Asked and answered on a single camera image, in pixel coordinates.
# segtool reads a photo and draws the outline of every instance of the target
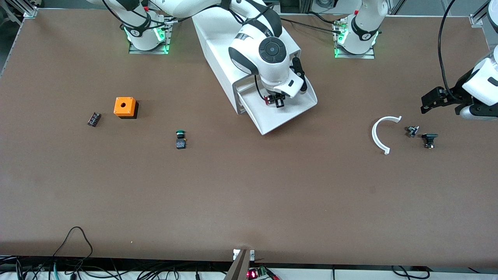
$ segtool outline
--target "white c-shaped object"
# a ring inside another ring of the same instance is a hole
[[[401,116],[399,116],[399,118],[397,117],[390,117],[390,116],[387,116],[387,117],[383,117],[383,118],[380,118],[374,125],[373,125],[373,128],[372,128],[372,138],[373,138],[373,141],[375,142],[375,144],[377,144],[377,146],[381,149],[384,150],[384,154],[389,154],[389,151],[391,150],[389,147],[387,147],[386,145],[382,144],[382,142],[378,139],[378,136],[377,136],[377,125],[382,122],[382,121],[391,121],[391,122],[395,122],[395,123],[398,123],[399,121],[401,121]]]

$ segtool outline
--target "table surface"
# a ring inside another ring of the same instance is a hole
[[[419,109],[442,84],[440,20],[386,18],[375,60],[335,59],[329,33],[284,22],[318,105],[261,136],[191,20],[169,55],[130,55],[107,11],[41,10],[0,79],[0,254],[51,255],[78,225],[95,257],[229,261],[247,247],[267,263],[498,267],[496,123]],[[487,51],[481,29],[447,19],[450,84]],[[140,102],[137,120],[113,115],[118,96]],[[378,128],[389,155],[371,137],[384,116],[403,116]],[[75,233],[60,255],[87,253]]]

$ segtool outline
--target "orange cube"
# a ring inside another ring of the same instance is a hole
[[[114,115],[121,119],[136,119],[138,102],[133,97],[117,97],[114,104]]]

